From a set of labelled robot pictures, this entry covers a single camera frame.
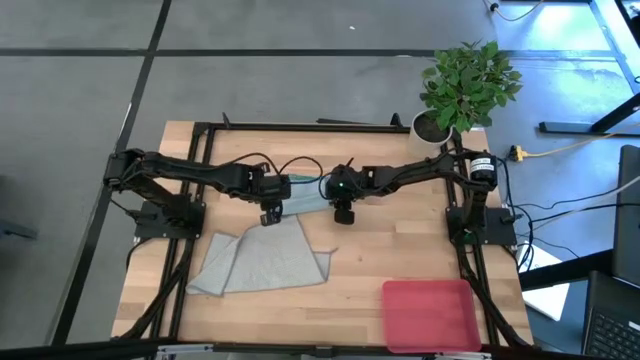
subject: concrete floor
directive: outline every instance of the concrete floor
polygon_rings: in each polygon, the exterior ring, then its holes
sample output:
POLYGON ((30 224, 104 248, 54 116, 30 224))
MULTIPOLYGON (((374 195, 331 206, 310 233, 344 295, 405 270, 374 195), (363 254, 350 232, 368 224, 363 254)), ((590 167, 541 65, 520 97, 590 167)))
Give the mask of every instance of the concrete floor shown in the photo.
MULTIPOLYGON (((612 1, 598 3, 615 28, 612 1)), ((81 5, 65 0, 55 6, 46 0, 3 1, 0 47, 145 48, 160 5, 159 0, 81 5)), ((515 15, 528 6, 505 3, 501 9, 515 15)), ((586 5, 546 4, 516 23, 492 18, 480 0, 466 0, 465 10, 459 9, 446 0, 174 1, 160 47, 434 49, 482 38, 498 39, 504 49, 608 49, 586 5)), ((625 44, 634 48, 628 39, 625 44)), ((310 123, 326 117, 384 124, 393 112, 408 121, 422 108, 419 73, 430 61, 158 58, 129 144, 155 149, 165 121, 219 121, 222 111, 238 122, 310 123)), ((46 341, 141 63, 140 58, 0 57, 0 217, 39 231, 36 241, 0 241, 2 348, 46 341)), ((513 144, 540 152, 583 140, 543 135, 535 127, 545 120, 593 122, 631 95, 612 60, 516 60, 514 66, 525 87, 517 102, 494 113, 488 136, 495 154, 513 144)), ((615 187, 624 144, 640 146, 640 141, 609 139, 511 165, 514 202, 550 204, 615 187), (543 172, 553 173, 553 180, 542 178, 543 172)), ((531 209, 531 215, 543 212, 531 209)), ((612 245, 613 219, 611 209, 579 214, 536 236, 587 255, 612 245)), ((518 224, 518 231, 525 228, 518 224)), ((109 337, 132 233, 132 221, 110 208, 70 341, 109 337)), ((561 249, 539 246, 571 258, 561 249)), ((539 340, 576 352, 584 284, 571 286, 569 302, 558 324, 534 311, 529 315, 539 340)))

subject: red plastic bin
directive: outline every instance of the red plastic bin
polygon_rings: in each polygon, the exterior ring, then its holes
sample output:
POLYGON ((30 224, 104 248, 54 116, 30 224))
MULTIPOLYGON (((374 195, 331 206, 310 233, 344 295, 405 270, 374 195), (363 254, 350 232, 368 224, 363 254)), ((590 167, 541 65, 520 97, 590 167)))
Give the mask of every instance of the red plastic bin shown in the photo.
POLYGON ((473 294, 465 280, 387 281, 384 335, 396 354, 478 351, 473 294))

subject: black stand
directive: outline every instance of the black stand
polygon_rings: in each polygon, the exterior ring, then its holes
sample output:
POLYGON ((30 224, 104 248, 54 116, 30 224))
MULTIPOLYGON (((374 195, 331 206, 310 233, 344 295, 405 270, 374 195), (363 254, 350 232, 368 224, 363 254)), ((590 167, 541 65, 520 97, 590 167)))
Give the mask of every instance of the black stand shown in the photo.
POLYGON ((172 225, 171 219, 166 217, 165 211, 152 202, 145 201, 136 219, 135 236, 139 238, 167 238, 167 239, 198 239, 204 224, 203 202, 189 202, 189 195, 174 195, 184 197, 188 203, 189 222, 172 225))
POLYGON ((38 233, 22 225, 0 220, 0 237, 3 235, 16 235, 27 239, 35 239, 38 233))
MULTIPOLYGON (((594 124, 544 121, 540 123, 540 131, 550 134, 607 135, 609 129, 631 116, 637 110, 640 110, 640 93, 634 95, 594 124)), ((618 133, 616 136, 640 137, 640 132, 618 133)))
MULTIPOLYGON (((463 213, 464 209, 461 207, 447 208, 447 227, 450 236, 455 236, 464 228, 462 224, 463 213)), ((480 239, 468 239, 464 241, 465 245, 515 245, 516 233, 513 230, 513 225, 505 224, 502 221, 502 219, 511 216, 509 209, 487 208, 486 215, 487 228, 482 234, 484 236, 480 235, 480 239)))
POLYGON ((613 250, 605 250, 520 273, 520 285, 522 291, 527 291, 586 279, 591 271, 611 275, 612 264, 613 250))

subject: metal bracket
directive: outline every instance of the metal bracket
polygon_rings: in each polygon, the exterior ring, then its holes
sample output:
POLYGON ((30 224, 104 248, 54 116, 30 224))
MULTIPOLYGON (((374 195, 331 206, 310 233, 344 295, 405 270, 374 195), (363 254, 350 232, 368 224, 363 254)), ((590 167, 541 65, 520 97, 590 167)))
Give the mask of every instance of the metal bracket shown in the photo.
MULTIPOLYGON (((462 216, 464 209, 461 207, 449 207, 446 210, 447 227, 449 228, 449 236, 453 237, 463 230, 462 216)), ((468 239, 465 245, 515 245, 516 233, 513 230, 513 224, 505 224, 502 219, 511 216, 509 209, 487 208, 486 210, 486 229, 483 234, 478 234, 480 244, 475 238, 468 239)))
POLYGON ((158 346, 159 356, 213 352, 213 344, 163 345, 158 346))
POLYGON ((140 217, 136 221, 135 236, 140 238, 167 238, 167 239, 198 239, 202 234, 206 203, 193 201, 189 204, 189 223, 185 225, 172 225, 164 216, 162 208, 156 204, 145 201, 142 203, 140 217))

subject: wooden tabletop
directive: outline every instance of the wooden tabletop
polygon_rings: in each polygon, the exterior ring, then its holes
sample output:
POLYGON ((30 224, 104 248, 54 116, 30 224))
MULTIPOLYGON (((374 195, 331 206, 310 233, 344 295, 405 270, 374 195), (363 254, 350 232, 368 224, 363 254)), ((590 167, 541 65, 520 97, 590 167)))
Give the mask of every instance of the wooden tabletop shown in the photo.
MULTIPOLYGON (((160 152, 186 158, 192 128, 192 122, 168 122, 160 152)), ((418 160, 407 154, 406 137, 406 134, 219 130, 213 142, 211 164, 263 152, 278 166, 293 157, 308 155, 317 159, 325 171, 346 163, 350 157, 355 158, 352 166, 356 169, 362 165, 398 166, 418 160)), ((464 134, 463 144, 470 149, 488 149, 484 131, 464 134)), ((198 160, 203 147, 204 137, 198 160)), ((243 162, 261 161, 249 158, 243 162)), ((310 162, 298 161, 286 172, 317 175, 318 168, 310 162)), ((171 191, 179 189, 178 182, 158 182, 171 191)), ((214 233, 241 235, 260 222, 261 211, 255 204, 229 199, 212 188, 206 189, 204 201, 208 205, 206 222, 196 243, 190 279, 200 272, 214 233)), ((336 224, 332 209, 300 215, 314 251, 338 249, 331 260, 328 282, 224 297, 186 295, 179 338, 203 342, 385 345, 380 311, 381 286, 385 281, 459 278, 455 251, 448 241, 444 216, 447 205, 444 180, 433 180, 405 186, 390 196, 356 202, 356 222, 352 226, 336 224)), ((500 206, 497 189, 489 195, 488 206, 500 206)), ((114 336, 127 331, 156 295, 167 244, 167 240, 152 240, 133 254, 113 326, 114 336)), ((518 334, 532 342, 513 259, 498 246, 483 249, 494 302, 518 334)), ((161 334, 168 332, 172 302, 169 299, 161 334)), ((475 308, 481 339, 488 343, 477 298, 475 308)))

